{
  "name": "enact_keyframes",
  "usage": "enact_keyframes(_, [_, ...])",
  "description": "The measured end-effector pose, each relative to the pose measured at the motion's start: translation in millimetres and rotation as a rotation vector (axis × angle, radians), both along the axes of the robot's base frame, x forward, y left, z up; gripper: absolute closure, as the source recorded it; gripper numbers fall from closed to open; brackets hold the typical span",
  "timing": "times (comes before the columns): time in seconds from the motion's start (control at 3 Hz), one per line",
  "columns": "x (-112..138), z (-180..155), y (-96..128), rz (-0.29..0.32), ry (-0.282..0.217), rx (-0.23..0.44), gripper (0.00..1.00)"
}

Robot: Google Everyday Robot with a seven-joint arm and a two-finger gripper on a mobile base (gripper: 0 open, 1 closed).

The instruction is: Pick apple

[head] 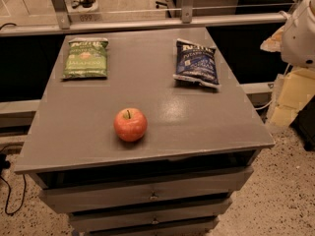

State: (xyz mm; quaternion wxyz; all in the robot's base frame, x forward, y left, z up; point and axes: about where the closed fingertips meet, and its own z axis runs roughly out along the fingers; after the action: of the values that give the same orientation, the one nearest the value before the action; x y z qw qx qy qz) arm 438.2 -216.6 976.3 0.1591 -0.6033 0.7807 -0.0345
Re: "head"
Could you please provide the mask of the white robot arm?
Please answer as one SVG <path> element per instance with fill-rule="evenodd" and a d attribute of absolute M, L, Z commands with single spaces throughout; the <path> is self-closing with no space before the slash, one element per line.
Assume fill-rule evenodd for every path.
<path fill-rule="evenodd" d="M 315 68 L 315 0 L 303 0 L 285 22 L 281 56 L 292 66 Z"/>

